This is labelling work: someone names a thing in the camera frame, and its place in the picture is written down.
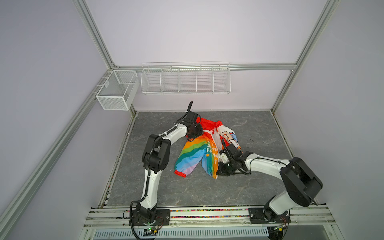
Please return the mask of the rainbow red kids jacket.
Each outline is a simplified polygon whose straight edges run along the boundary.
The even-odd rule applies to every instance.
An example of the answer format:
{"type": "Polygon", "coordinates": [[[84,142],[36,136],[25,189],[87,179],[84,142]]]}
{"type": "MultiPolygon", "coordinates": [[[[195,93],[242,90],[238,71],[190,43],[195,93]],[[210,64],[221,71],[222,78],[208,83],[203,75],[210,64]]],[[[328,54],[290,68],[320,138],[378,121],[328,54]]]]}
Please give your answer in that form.
{"type": "Polygon", "coordinates": [[[221,121],[213,122],[200,117],[197,121],[203,128],[203,135],[187,141],[175,163],[174,173],[185,178],[201,163],[205,172],[216,179],[219,163],[228,162],[220,152],[229,145],[239,150],[241,147],[235,132],[221,121]]]}

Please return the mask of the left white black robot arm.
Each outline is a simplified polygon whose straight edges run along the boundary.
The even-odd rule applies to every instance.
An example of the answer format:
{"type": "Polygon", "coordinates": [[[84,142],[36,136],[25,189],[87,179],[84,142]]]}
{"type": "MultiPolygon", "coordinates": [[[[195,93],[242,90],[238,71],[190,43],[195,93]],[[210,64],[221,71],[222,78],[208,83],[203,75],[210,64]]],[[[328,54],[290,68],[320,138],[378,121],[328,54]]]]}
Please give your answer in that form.
{"type": "Polygon", "coordinates": [[[186,113],[169,130],[150,135],[143,152],[142,161],[145,168],[145,183],[142,199],[138,205],[146,210],[154,210],[158,203],[158,188],[163,170],[170,159],[171,146],[181,138],[189,142],[203,135],[201,117],[192,111],[186,113]]]}

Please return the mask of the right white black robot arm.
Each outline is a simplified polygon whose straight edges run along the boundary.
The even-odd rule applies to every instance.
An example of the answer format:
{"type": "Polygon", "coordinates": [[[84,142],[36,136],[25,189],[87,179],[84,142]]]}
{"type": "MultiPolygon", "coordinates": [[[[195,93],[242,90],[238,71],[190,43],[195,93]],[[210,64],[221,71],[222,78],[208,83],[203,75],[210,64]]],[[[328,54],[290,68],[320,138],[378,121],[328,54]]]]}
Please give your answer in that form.
{"type": "Polygon", "coordinates": [[[283,182],[285,190],[272,197],[262,210],[268,222],[273,222],[275,218],[297,206],[309,207],[323,188],[319,177],[298,157],[290,160],[273,159],[252,152],[242,152],[230,144],[220,151],[220,158],[222,161],[216,172],[218,176],[248,176],[260,172],[283,182]]]}

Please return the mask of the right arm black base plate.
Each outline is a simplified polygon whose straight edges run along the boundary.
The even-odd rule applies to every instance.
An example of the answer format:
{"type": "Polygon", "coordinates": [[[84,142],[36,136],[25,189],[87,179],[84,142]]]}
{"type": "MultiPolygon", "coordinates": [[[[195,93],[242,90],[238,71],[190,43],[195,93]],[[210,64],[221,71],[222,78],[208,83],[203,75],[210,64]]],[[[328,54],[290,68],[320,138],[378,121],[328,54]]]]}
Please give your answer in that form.
{"type": "Polygon", "coordinates": [[[250,222],[252,224],[289,224],[290,215],[285,211],[282,215],[277,215],[270,209],[265,210],[262,207],[248,208],[250,222]]]}

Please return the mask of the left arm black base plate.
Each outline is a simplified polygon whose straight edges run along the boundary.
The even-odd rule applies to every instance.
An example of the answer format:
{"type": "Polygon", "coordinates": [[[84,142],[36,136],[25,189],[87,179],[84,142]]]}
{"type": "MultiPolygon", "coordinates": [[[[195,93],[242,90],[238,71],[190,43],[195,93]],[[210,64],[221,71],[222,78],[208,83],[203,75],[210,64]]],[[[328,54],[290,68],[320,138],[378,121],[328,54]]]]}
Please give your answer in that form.
{"type": "Polygon", "coordinates": [[[156,209],[149,211],[147,209],[133,210],[129,225],[131,226],[168,226],[171,220],[170,209],[156,209]]]}

